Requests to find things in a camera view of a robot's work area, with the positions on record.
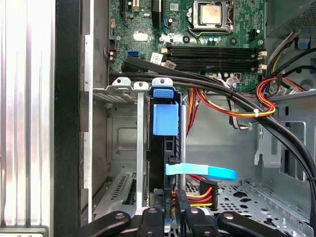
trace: white label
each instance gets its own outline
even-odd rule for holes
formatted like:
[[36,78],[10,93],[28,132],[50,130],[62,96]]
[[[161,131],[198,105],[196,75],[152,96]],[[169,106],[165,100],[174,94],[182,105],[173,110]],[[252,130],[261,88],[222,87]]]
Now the white label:
[[170,3],[170,11],[179,11],[179,4]]
[[166,68],[171,68],[171,69],[175,69],[177,65],[173,62],[170,62],[169,60],[166,61],[166,63],[164,64],[164,67]]
[[150,59],[150,62],[160,65],[162,62],[162,57],[163,57],[163,55],[160,53],[152,53],[152,57]]

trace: cpu socket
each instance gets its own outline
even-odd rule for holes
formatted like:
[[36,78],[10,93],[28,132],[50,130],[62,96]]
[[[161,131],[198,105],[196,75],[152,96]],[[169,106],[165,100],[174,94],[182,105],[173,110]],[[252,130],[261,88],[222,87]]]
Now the cpu socket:
[[230,34],[234,31],[234,1],[194,0],[187,18],[192,25],[189,32],[197,38],[209,33]]

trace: green circuit board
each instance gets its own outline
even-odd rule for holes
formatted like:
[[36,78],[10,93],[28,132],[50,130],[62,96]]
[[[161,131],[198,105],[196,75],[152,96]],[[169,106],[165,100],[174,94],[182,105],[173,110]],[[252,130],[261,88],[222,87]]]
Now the green circuit board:
[[[115,40],[117,51],[115,61],[110,63],[110,69],[119,72],[121,65],[127,57],[128,51],[138,51],[140,58],[150,61],[152,53],[161,53],[170,39],[173,39],[175,46],[205,46],[205,47],[237,47],[237,48],[264,48],[264,12],[265,0],[235,0],[234,1],[234,32],[228,35],[209,33],[198,39],[190,35],[187,13],[192,7],[193,0],[163,0],[163,19],[160,29],[152,26],[151,17],[144,17],[144,14],[152,14],[151,0],[139,0],[139,12],[126,8],[125,25],[120,14],[122,0],[111,1],[110,15],[110,39]],[[165,26],[165,19],[172,19],[173,23],[169,29]],[[259,35],[252,42],[249,41],[248,32],[252,29],[260,30]],[[190,43],[183,43],[183,36],[190,37]],[[215,44],[209,44],[209,38],[217,38]],[[238,89],[240,91],[254,88],[258,82],[258,73],[241,73]]]

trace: motherboard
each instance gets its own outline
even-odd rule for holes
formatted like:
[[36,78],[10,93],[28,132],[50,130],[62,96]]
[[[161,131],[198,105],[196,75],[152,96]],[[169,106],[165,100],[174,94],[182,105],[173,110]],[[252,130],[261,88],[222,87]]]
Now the motherboard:
[[130,56],[193,73],[211,65],[239,91],[258,83],[265,0],[110,1],[110,70]]

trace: blue sata port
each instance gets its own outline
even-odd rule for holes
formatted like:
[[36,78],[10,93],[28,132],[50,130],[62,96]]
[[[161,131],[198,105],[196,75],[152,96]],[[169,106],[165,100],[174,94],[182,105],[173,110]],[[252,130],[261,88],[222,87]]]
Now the blue sata port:
[[134,58],[139,58],[139,52],[138,51],[128,51],[127,56],[129,57],[134,57]]

